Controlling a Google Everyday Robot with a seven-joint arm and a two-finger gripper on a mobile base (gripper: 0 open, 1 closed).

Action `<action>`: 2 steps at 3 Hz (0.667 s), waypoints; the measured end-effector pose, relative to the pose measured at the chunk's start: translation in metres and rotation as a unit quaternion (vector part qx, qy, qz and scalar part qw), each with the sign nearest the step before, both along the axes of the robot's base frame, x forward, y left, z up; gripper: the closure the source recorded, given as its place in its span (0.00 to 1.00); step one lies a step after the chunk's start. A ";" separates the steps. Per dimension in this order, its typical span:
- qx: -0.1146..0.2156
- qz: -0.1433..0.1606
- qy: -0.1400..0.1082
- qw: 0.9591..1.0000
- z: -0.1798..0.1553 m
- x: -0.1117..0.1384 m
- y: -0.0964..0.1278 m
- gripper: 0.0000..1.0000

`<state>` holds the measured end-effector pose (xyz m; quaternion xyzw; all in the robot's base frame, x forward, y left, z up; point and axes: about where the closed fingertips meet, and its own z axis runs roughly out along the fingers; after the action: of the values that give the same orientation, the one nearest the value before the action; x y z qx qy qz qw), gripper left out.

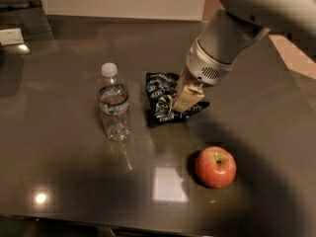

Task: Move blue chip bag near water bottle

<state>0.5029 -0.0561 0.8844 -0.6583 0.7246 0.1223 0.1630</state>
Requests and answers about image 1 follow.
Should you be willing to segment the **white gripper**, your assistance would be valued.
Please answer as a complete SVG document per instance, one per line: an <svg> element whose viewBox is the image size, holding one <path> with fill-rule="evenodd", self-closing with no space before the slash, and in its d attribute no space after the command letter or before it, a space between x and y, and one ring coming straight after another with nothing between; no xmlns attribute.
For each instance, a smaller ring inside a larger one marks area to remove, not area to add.
<svg viewBox="0 0 316 237"><path fill-rule="evenodd" d="M186 55L186 66L176 86L173 110L183 113L203 99L203 84L215 86L232 70L208 55L196 39Z"/></svg>

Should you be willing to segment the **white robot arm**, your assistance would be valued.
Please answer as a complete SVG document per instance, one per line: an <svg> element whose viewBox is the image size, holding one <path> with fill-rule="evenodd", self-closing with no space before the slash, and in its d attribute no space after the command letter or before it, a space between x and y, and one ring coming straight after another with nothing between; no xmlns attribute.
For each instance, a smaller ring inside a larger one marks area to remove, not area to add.
<svg viewBox="0 0 316 237"><path fill-rule="evenodd" d="M186 55L173 109L183 113L217 85L236 57L268 33L285 36L309 58L316 56L316 0L219 0Z"/></svg>

